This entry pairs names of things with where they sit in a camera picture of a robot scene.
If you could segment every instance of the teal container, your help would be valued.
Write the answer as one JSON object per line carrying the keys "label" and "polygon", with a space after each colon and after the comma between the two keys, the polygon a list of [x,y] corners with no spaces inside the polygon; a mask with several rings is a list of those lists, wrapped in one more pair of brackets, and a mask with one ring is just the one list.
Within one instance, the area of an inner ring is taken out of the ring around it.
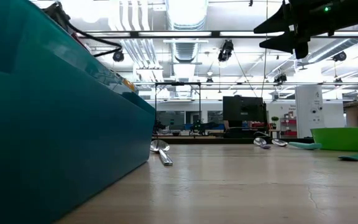
{"label": "teal container", "polygon": [[146,162],[154,118],[39,8],[0,0],[0,223],[51,223]]}
{"label": "teal container", "polygon": [[315,143],[322,149],[335,151],[358,151],[358,128],[316,128],[311,133]]}

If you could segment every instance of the black monitor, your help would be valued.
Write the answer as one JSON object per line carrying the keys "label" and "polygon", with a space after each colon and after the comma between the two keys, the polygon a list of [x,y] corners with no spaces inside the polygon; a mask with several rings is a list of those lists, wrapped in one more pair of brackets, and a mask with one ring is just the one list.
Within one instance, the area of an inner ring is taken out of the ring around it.
{"label": "black monitor", "polygon": [[263,98],[223,97],[223,120],[265,122],[265,113]]}

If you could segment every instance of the teal spoon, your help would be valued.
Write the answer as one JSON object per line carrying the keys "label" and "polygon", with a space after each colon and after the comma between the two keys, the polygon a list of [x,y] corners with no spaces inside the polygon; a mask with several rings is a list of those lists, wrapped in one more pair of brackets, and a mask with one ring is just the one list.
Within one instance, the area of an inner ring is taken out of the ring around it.
{"label": "teal spoon", "polygon": [[338,156],[343,161],[356,161],[358,162],[358,154],[351,156]]}
{"label": "teal spoon", "polygon": [[306,149],[306,150],[315,150],[315,149],[321,149],[322,145],[320,143],[300,143],[300,142],[289,142],[288,145],[295,146],[300,149]]}

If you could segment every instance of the silver spoon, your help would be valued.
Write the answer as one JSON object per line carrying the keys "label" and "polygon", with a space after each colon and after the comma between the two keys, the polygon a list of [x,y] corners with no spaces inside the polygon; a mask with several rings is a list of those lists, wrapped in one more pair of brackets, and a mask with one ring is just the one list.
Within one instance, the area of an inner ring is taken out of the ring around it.
{"label": "silver spoon", "polygon": [[262,149],[270,149],[271,146],[267,145],[267,142],[262,138],[255,138],[254,144],[261,147]]}
{"label": "silver spoon", "polygon": [[160,154],[162,164],[165,166],[172,166],[173,162],[171,158],[165,153],[169,150],[170,146],[163,140],[156,139],[152,141],[150,145],[150,151]]}
{"label": "silver spoon", "polygon": [[279,139],[272,139],[272,143],[276,146],[285,147],[287,146],[288,142],[279,140]]}

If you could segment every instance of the green bowl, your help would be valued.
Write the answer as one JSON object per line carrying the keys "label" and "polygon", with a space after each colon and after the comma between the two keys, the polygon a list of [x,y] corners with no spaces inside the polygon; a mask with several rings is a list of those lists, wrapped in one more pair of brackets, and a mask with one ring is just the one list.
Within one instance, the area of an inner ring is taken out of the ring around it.
{"label": "green bowl", "polygon": [[335,151],[358,151],[358,128],[316,128],[311,133],[315,143],[322,149]]}

